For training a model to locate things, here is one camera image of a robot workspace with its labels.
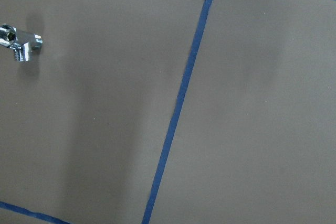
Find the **chrome tee valve fitting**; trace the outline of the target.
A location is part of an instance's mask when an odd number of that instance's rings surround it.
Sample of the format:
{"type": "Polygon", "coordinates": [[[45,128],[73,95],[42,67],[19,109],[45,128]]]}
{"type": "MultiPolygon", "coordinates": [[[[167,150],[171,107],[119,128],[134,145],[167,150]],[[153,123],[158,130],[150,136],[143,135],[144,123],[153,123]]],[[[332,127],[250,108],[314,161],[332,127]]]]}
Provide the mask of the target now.
{"type": "Polygon", "coordinates": [[[1,25],[1,46],[11,49],[16,61],[30,61],[42,45],[40,35],[19,30],[8,24],[1,25]]]}

